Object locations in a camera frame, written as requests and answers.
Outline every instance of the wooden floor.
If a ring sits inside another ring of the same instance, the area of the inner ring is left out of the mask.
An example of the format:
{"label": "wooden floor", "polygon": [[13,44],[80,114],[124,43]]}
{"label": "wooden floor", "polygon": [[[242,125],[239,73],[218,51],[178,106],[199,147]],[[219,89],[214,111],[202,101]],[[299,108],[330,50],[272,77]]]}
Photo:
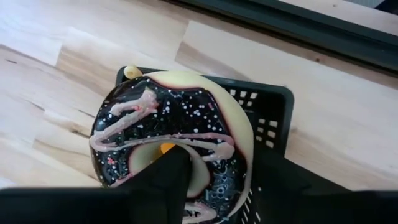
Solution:
{"label": "wooden floor", "polygon": [[286,86],[288,159],[398,188],[398,79],[154,0],[0,0],[0,187],[97,186],[88,136],[129,64]]}

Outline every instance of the donut hole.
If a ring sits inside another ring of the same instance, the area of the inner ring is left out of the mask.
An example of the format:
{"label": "donut hole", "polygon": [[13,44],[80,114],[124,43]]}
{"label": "donut hole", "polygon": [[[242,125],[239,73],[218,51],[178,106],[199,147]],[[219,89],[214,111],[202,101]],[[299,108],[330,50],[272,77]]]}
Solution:
{"label": "donut hole", "polygon": [[172,145],[172,147],[174,145],[178,145],[190,154],[192,174],[188,186],[187,197],[196,197],[210,183],[210,173],[201,156],[186,144],[173,141],[159,141],[136,146],[129,155],[128,166],[130,173],[134,175],[138,174],[172,148],[165,147],[164,150],[162,150],[163,145]]}

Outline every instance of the glazed donut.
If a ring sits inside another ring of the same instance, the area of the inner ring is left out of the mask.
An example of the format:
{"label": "glazed donut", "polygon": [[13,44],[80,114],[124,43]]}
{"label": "glazed donut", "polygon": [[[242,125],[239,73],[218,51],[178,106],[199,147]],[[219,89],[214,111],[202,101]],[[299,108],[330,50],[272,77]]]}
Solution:
{"label": "glazed donut", "polygon": [[250,188],[253,131],[236,100],[189,72],[154,72],[111,91],[90,137],[96,173],[105,187],[134,177],[172,143],[192,159],[183,223],[221,223]]}

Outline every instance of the dark purple glaze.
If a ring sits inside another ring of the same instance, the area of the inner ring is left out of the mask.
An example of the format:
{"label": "dark purple glaze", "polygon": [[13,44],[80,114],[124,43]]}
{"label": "dark purple glaze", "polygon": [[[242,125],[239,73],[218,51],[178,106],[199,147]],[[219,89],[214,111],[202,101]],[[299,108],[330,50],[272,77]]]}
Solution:
{"label": "dark purple glaze", "polygon": [[[120,116],[113,116],[109,111],[116,103],[140,98],[145,87],[150,88],[157,95],[156,101],[159,104],[157,113],[146,116],[103,142],[115,142],[117,146],[122,146],[123,142],[127,140],[145,139],[165,134],[214,132],[231,135],[210,92],[203,88],[184,90],[165,88],[149,77],[129,80],[113,89],[99,109],[91,135],[94,130],[103,131],[126,114],[134,112],[134,110],[124,111]],[[201,141],[221,142],[218,139],[201,139]],[[201,156],[212,153],[207,149],[193,148]],[[108,187],[116,180],[128,175],[128,160],[133,150],[133,147],[127,147],[120,151],[98,152],[91,148],[95,171],[103,186]],[[235,147],[232,158],[206,162],[206,165],[211,174],[210,184],[200,195],[188,198],[187,201],[202,202],[215,209],[218,216],[210,223],[216,223],[226,217],[234,208],[243,191],[246,160]]]}

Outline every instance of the black crate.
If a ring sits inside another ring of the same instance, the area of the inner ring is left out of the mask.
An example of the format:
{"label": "black crate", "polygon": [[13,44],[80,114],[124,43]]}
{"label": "black crate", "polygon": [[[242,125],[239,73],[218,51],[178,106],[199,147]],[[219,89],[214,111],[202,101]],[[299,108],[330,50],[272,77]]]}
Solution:
{"label": "black crate", "polygon": [[[124,67],[118,72],[117,85],[128,80],[124,76],[123,70]],[[152,68],[139,68],[139,70],[143,74],[160,71]],[[282,158],[285,154],[290,120],[292,119],[294,104],[292,92],[282,86],[244,82],[207,75],[205,77],[222,86],[242,106],[253,128],[254,142],[257,145],[256,149],[273,150],[281,155]],[[255,152],[254,156],[256,155],[263,157],[263,155]],[[223,222],[223,224],[261,224],[268,220],[264,217],[274,213],[274,211],[268,210],[266,205],[263,205],[264,201],[256,199],[261,198],[263,193],[259,191],[262,184],[261,181],[256,179],[256,174],[261,173],[263,168],[265,168],[262,164],[260,166],[254,165],[253,169],[256,167],[258,167],[258,170],[257,172],[254,170],[252,189],[249,192],[248,199],[241,210],[233,215],[228,222]]]}
{"label": "black crate", "polygon": [[[118,72],[116,84],[127,81],[124,67]],[[161,70],[141,68],[143,73]],[[228,91],[242,106],[253,127],[254,140],[284,156],[294,97],[286,87],[219,78],[205,75]]]}

